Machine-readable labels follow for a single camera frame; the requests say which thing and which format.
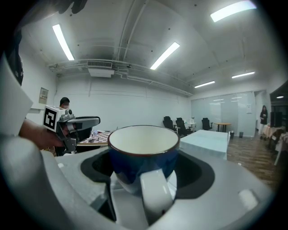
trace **wooden floor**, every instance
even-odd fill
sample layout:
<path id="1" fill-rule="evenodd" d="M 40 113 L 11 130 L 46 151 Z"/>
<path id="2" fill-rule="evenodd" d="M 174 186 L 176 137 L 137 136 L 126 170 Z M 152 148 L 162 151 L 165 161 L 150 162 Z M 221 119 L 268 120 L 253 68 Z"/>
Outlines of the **wooden floor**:
<path id="1" fill-rule="evenodd" d="M 287 157 L 282 157 L 282 154 L 277 166 L 274 166 L 276 155 L 266 148 L 267 144 L 268 140 L 260 140 L 258 133 L 253 138 L 234 137 L 228 145 L 227 160 L 241 163 L 276 191 L 285 172 Z"/>

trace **frosted glass wall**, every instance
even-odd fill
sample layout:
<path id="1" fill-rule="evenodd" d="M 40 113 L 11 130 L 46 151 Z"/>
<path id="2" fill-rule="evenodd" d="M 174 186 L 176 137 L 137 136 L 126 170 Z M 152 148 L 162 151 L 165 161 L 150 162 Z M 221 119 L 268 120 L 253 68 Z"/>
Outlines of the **frosted glass wall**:
<path id="1" fill-rule="evenodd" d="M 247 105 L 251 106 L 251 111 L 247 111 Z M 244 136 L 247 137 L 253 137 L 255 134 L 256 114 L 253 92 L 193 100 L 191 101 L 191 114 L 197 123 L 196 130 L 202 129 L 202 119 L 207 117 L 213 123 L 231 123 L 227 125 L 226 132 L 233 130 L 236 136 L 239 132 L 244 132 Z M 211 131 L 216 131 L 217 127 L 218 125 L 213 124 Z"/>

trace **mug handle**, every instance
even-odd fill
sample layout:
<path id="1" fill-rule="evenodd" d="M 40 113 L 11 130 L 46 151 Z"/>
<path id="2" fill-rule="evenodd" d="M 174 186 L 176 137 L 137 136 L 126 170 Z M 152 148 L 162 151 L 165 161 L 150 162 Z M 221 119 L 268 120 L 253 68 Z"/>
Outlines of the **mug handle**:
<path id="1" fill-rule="evenodd" d="M 140 175 L 142 200 L 149 225 L 157 221 L 173 204 L 162 169 Z"/>

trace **white ceiling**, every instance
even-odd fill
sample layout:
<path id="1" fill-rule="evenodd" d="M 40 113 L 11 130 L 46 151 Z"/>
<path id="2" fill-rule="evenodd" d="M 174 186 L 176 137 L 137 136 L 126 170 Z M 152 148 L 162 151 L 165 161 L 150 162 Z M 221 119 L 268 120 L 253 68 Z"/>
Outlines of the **white ceiling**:
<path id="1" fill-rule="evenodd" d="M 81 59 L 108 59 L 130 63 L 131 75 L 197 93 L 216 84 L 198 89 L 195 85 L 211 80 L 235 84 L 231 76 L 246 71 L 256 74 L 243 81 L 264 78 L 275 67 L 276 47 L 259 10 L 212 21 L 211 13 L 237 1 L 88 0 L 78 14 L 70 9 L 56 13 L 25 26 L 22 34 L 35 56 L 48 66 L 58 64 L 57 73 L 86 72 L 85 68 L 63 69 L 84 63 Z M 68 61 L 62 51 L 52 29 L 56 24 L 60 24 L 75 62 Z M 180 47 L 157 70 L 150 70 L 173 42 Z M 127 64 L 115 66 L 118 64 L 125 70 Z"/>

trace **round wooden table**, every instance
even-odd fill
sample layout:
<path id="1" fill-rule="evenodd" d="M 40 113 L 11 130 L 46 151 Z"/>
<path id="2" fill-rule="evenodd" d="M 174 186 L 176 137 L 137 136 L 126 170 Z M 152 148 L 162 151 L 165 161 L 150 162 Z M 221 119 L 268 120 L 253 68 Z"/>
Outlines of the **round wooden table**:
<path id="1" fill-rule="evenodd" d="M 223 123 L 223 122 L 218 122 L 218 123 L 214 123 L 218 125 L 218 132 L 219 132 L 219 125 L 222 125 L 222 132 L 226 132 L 226 126 L 227 125 L 231 125 L 231 123 Z"/>

